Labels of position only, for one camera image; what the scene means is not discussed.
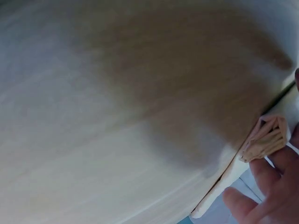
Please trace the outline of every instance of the finger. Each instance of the finger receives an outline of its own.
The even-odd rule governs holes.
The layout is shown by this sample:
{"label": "finger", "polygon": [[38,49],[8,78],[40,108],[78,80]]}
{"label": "finger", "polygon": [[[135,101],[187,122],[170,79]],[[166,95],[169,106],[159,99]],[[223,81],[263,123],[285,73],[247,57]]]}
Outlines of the finger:
{"label": "finger", "polygon": [[296,82],[297,89],[299,90],[299,69],[296,69],[295,71],[295,82]]}
{"label": "finger", "polygon": [[265,159],[253,160],[249,165],[257,186],[264,195],[267,195],[273,184],[280,180],[279,172]]}
{"label": "finger", "polygon": [[299,124],[296,125],[292,137],[290,139],[290,143],[295,146],[297,149],[299,149]]}
{"label": "finger", "polygon": [[223,201],[239,223],[258,205],[254,200],[232,187],[224,190]]}
{"label": "finger", "polygon": [[281,174],[284,174],[285,169],[292,162],[298,159],[298,157],[298,154],[288,146],[285,146],[284,148],[268,156],[271,162],[273,162],[275,168],[278,169]]}

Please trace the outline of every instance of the light wood grain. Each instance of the light wood grain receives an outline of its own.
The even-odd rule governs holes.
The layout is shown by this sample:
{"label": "light wood grain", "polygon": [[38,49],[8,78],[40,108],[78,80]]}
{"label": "light wood grain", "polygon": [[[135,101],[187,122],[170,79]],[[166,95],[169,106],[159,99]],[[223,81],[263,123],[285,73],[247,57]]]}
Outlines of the light wood grain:
{"label": "light wood grain", "polygon": [[1,221],[187,216],[292,79],[298,21],[295,0],[2,4]]}

